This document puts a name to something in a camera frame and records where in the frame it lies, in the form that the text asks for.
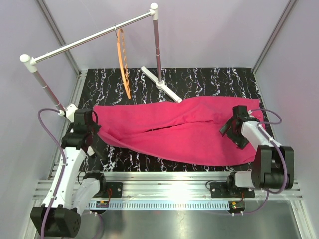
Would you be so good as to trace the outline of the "pink trousers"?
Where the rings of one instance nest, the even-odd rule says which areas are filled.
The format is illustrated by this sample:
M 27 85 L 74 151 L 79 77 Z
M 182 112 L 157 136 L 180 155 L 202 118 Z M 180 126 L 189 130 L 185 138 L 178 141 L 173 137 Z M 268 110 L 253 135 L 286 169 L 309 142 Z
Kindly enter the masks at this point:
M 239 149 L 220 134 L 234 106 L 258 109 L 258 99 L 199 96 L 175 102 L 94 106 L 106 144 L 165 160 L 203 166 L 253 162 L 255 149 Z

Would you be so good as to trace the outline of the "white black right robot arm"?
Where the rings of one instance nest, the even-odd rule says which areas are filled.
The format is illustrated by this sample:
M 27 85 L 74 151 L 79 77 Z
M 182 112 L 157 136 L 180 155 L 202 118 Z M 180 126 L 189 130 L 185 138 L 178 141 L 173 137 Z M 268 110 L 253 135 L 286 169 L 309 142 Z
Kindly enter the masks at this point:
M 256 154 L 251 171 L 231 173 L 227 178 L 226 193 L 237 198 L 246 189 L 263 189 L 271 194 L 280 194 L 290 190 L 294 183 L 294 150 L 284 146 L 271 137 L 264 129 L 265 125 L 279 125 L 277 122 L 260 121 L 253 116 L 257 109 L 248 110 L 244 105 L 234 106 L 232 116 L 221 128 L 222 136 L 227 136 L 239 149 L 252 145 Z

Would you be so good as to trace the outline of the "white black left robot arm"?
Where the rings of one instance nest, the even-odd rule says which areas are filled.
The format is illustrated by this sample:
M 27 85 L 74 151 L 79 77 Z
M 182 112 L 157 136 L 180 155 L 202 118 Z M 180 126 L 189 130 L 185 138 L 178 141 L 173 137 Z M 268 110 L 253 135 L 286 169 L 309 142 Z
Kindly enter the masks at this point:
M 87 173 L 79 189 L 73 191 L 80 166 L 99 129 L 97 114 L 92 109 L 76 109 L 74 121 L 61 142 L 54 140 L 61 155 L 57 173 L 42 204 L 30 213 L 42 239 L 76 237 L 81 216 L 91 199 L 106 195 L 107 183 L 100 172 Z

